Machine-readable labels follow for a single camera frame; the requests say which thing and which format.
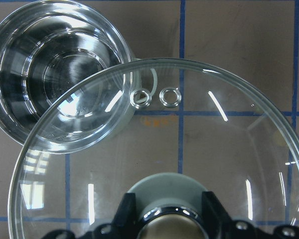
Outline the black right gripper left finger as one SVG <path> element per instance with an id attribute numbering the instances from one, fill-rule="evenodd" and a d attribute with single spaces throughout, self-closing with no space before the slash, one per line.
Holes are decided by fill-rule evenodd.
<path id="1" fill-rule="evenodd" d="M 114 226 L 120 233 L 136 231 L 136 195 L 125 193 L 114 216 Z"/>

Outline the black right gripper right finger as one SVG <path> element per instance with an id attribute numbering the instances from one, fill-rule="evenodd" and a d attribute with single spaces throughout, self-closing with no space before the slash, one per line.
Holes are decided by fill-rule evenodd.
<path id="1" fill-rule="evenodd" d="M 229 239 L 232 219 L 211 191 L 201 194 L 202 227 L 209 239 Z"/>

